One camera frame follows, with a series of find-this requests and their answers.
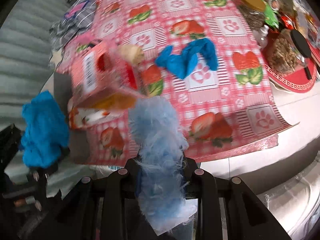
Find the white open storage box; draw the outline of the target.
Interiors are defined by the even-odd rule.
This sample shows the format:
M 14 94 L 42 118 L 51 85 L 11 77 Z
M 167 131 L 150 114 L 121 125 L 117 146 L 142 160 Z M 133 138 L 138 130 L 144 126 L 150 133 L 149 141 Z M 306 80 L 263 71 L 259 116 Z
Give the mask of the white open storage box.
M 72 97 L 72 82 L 68 74 L 60 74 L 55 72 L 53 75 L 54 84 L 54 98 L 64 113 L 68 122 L 68 109 L 67 105 L 69 99 Z M 87 163 L 90 150 L 87 141 L 87 134 L 82 130 L 70 130 L 70 159 L 77 164 Z

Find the pink patterned carton box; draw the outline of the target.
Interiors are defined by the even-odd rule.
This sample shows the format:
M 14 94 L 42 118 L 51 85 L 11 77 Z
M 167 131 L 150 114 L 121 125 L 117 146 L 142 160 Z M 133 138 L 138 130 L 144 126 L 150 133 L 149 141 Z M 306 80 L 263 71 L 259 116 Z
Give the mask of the pink patterned carton box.
M 144 61 L 131 65 L 120 57 L 118 46 L 103 40 L 72 64 L 76 107 L 125 110 L 148 97 L 140 73 Z

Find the beige knitted sock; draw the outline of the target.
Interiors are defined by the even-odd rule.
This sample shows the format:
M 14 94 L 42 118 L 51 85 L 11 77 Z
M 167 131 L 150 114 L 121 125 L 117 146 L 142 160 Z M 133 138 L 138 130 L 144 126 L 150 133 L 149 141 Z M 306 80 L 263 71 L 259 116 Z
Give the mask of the beige knitted sock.
M 137 66 L 145 60 L 142 48 L 135 44 L 123 44 L 118 46 L 120 57 L 133 66 Z

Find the blue rubber glove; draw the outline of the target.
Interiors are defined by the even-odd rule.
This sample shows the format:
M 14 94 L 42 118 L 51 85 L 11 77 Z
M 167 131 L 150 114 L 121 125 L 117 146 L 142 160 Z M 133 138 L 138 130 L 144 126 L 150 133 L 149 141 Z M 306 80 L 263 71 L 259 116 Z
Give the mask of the blue rubber glove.
M 215 45 L 208 38 L 189 42 L 180 54 L 172 54 L 172 50 L 173 46 L 166 46 L 155 59 L 155 64 L 179 79 L 185 79 L 194 71 L 198 64 L 198 54 L 204 58 L 210 70 L 218 69 Z

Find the jar with black lid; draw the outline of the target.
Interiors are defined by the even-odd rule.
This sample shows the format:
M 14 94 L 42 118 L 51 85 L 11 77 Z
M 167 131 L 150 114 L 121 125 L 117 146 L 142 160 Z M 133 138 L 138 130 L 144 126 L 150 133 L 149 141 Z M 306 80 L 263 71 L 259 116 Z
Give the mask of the jar with black lid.
M 288 76 L 304 69 L 311 80 L 308 67 L 310 47 L 304 36 L 296 29 L 283 29 L 267 50 L 269 67 L 279 76 Z

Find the pink strawberry paw tablecloth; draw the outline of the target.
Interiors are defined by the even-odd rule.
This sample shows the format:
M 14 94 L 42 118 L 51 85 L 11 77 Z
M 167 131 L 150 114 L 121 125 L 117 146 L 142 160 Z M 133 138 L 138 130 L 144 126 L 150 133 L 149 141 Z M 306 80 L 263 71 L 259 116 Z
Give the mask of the pink strawberry paw tablecloth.
M 91 28 L 65 48 L 59 73 L 72 78 L 71 155 L 80 164 L 123 166 L 141 140 L 132 115 L 174 108 L 185 155 L 197 162 L 274 146 L 290 127 L 268 68 L 231 0 L 79 0 L 95 5 Z

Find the light blue fluffy cloth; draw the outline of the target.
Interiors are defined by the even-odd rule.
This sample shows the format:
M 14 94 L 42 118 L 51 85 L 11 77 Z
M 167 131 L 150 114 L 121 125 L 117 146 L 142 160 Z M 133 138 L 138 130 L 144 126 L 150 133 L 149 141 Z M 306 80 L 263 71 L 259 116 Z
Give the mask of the light blue fluffy cloth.
M 183 152 L 189 145 L 176 110 L 161 96 L 139 99 L 129 110 L 132 139 L 139 145 L 137 182 L 140 210 L 157 235 L 181 223 L 196 212 L 192 200 L 185 199 Z

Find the grey checked star cloth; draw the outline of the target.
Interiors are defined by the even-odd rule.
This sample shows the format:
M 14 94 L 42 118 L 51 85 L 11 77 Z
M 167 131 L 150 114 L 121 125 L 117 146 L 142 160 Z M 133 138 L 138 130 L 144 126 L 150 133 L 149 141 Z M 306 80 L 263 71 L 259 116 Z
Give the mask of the grey checked star cloth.
M 59 50 L 79 32 L 87 31 L 93 24 L 96 0 L 77 0 L 61 20 L 54 22 L 49 29 L 49 42 L 54 50 Z

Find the jar with yellow lid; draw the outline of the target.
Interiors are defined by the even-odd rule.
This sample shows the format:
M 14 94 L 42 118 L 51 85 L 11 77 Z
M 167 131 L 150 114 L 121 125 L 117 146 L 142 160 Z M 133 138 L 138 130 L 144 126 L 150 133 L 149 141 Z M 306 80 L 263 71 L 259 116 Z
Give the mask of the jar with yellow lid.
M 264 25 L 266 5 L 262 0 L 237 0 L 236 6 L 251 30 L 257 30 Z

